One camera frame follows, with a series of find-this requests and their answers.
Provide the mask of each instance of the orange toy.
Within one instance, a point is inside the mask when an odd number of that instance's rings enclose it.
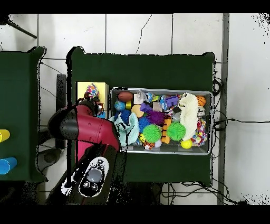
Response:
[[[142,145],[144,146],[144,148],[145,148],[146,150],[151,150],[151,149],[155,146],[154,143],[149,143],[149,142],[147,142],[147,141],[145,141],[144,143],[142,143]]]
[[[164,120],[162,138],[161,138],[161,141],[166,144],[170,143],[170,138],[167,136],[167,128],[170,124],[171,124],[171,117],[166,117]]]
[[[197,96],[197,99],[198,99],[199,106],[203,107],[206,103],[205,98],[203,96]]]

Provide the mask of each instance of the stuffed animal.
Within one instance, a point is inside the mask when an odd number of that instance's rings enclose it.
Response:
[[[180,123],[186,128],[183,141],[191,139],[197,129],[198,99],[195,95],[184,93],[179,100]]]

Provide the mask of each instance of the basketball toy ball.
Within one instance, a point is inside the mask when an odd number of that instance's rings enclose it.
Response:
[[[138,118],[142,117],[143,114],[144,114],[144,112],[141,111],[141,105],[140,105],[140,104],[135,104],[135,105],[131,108],[131,112],[132,112],[132,113],[135,113],[136,116],[137,116]]]
[[[189,148],[192,147],[192,140],[191,139],[188,139],[186,141],[181,141],[181,146],[183,148],[185,148],[186,150],[188,150]]]
[[[116,101],[114,104],[114,107],[117,111],[123,111],[126,106],[125,106],[124,102]]]
[[[198,99],[199,106],[203,107],[206,103],[205,98],[203,96],[197,96],[197,99]]]
[[[118,94],[118,99],[122,102],[128,102],[133,99],[133,94],[131,92],[123,91]]]

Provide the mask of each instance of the green table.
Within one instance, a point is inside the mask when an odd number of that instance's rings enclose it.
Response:
[[[0,129],[11,136],[0,143],[0,158],[15,157],[18,164],[0,180],[42,182],[36,169],[39,60],[42,47],[27,53],[0,51]]]
[[[116,55],[85,54],[80,47],[71,58],[72,103],[75,82],[106,82],[112,87],[201,90],[212,92],[214,54]],[[73,144],[72,162],[75,147]],[[117,163],[123,155],[119,154]],[[160,155],[128,153],[125,182],[201,181],[210,186],[210,154]]]

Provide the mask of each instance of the toy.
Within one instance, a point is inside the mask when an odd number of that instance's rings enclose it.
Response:
[[[121,102],[118,100],[114,104],[114,108],[116,109],[116,111],[122,111],[122,110],[124,110],[125,107],[126,106],[125,106],[124,102]]]
[[[153,102],[153,110],[157,112],[162,112],[162,106],[160,102]]]
[[[143,134],[139,135],[139,140],[141,140],[142,143],[144,143],[146,141],[146,138]]]
[[[132,108],[131,108],[131,112],[135,113],[136,116],[138,118],[142,117],[144,112],[140,110],[141,109],[141,105],[140,104],[135,104]]]
[[[146,151],[151,150],[155,146],[154,143],[149,143],[147,141],[142,143],[142,145],[144,146],[144,150],[146,150]]]
[[[118,94],[118,99],[122,102],[128,102],[133,99],[133,94],[128,91],[123,91]]]
[[[146,99],[145,99],[146,102],[151,102],[156,97],[154,94],[150,92],[147,92],[145,95],[146,95]]]
[[[143,91],[139,90],[137,94],[138,94],[139,100],[142,100],[143,102],[146,101],[147,97]]]
[[[203,117],[204,115],[205,115],[205,108],[202,106],[199,106],[198,117]]]
[[[156,112],[153,110],[147,111],[147,116],[146,118],[151,124],[156,124],[156,125],[163,125],[164,123],[164,117],[165,115],[161,112]]]
[[[184,93],[179,100],[180,123],[186,128],[183,141],[192,138],[197,129],[198,100],[195,95]]]
[[[95,86],[95,84],[92,83],[91,85],[88,86],[88,88],[84,94],[84,97],[85,97],[85,99],[93,99],[95,97],[98,98],[98,96],[99,96],[99,90]]]
[[[162,132],[161,141],[163,143],[166,143],[166,144],[169,144],[170,143],[170,138],[169,138],[169,136],[167,136],[167,132],[165,130]]]
[[[162,141],[161,140],[158,140],[155,142],[155,148],[159,148],[162,144]]]
[[[10,137],[10,133],[6,129],[0,129],[0,142],[7,140]]]
[[[206,122],[202,118],[198,118],[198,127],[195,135],[191,138],[192,145],[201,146],[204,145],[207,140],[207,134],[205,130]]]
[[[140,133],[143,133],[143,129],[148,125],[150,125],[150,123],[145,117],[140,118],[139,119]]]
[[[149,105],[142,103],[140,110],[143,112],[147,112],[148,110],[153,110],[153,109]]]
[[[131,110],[131,101],[126,102],[126,109]]]
[[[145,136],[146,141],[149,143],[155,143],[162,137],[161,130],[157,125],[154,124],[146,126],[143,129],[143,135]]]
[[[17,159],[14,157],[0,159],[0,174],[7,174],[17,165]]]
[[[197,99],[198,99],[198,105],[203,107],[206,103],[206,100],[203,96],[197,96]]]
[[[165,99],[165,103],[166,103],[167,108],[168,107],[171,107],[171,106],[174,106],[174,105],[177,105],[178,100],[179,100],[178,97],[169,97],[169,98],[166,98]]]
[[[118,138],[122,146],[131,145],[132,143],[136,142],[140,130],[139,122],[135,113],[131,113],[128,118],[127,125],[122,120],[120,114],[117,118],[115,116],[111,117],[109,121],[114,122],[115,128],[118,132]]]
[[[133,103],[134,104],[142,104],[143,103],[143,97],[140,97],[139,94],[134,94],[133,96]]]
[[[158,98],[159,98],[159,96],[155,96],[155,97],[153,97],[152,102],[157,101],[157,100],[158,100]]]
[[[173,122],[180,122],[180,115],[181,115],[181,112],[178,112],[178,113],[174,113],[172,112],[172,121]]]
[[[167,136],[174,141],[181,140],[186,133],[184,125],[178,122],[172,122],[167,128]]]
[[[189,148],[192,147],[192,141],[190,139],[186,140],[186,141],[181,141],[181,146],[183,148],[185,148],[186,150],[188,150]]]
[[[161,141],[166,144],[170,143],[170,138],[167,135],[167,131],[166,131],[170,124],[171,124],[171,117],[166,117],[164,120],[164,125],[162,127],[162,138],[161,138]]]
[[[163,110],[167,110],[166,102],[165,102],[165,95],[160,96],[159,102],[163,108]]]
[[[171,124],[171,117],[166,117],[163,124],[163,130],[167,130],[170,124]]]
[[[121,112],[117,112],[115,115],[115,119],[117,119],[117,117],[119,116],[120,113],[121,113],[121,115],[120,115],[121,119],[127,125],[129,122],[129,116],[130,116],[131,112],[129,110],[126,110],[126,109],[124,109]]]

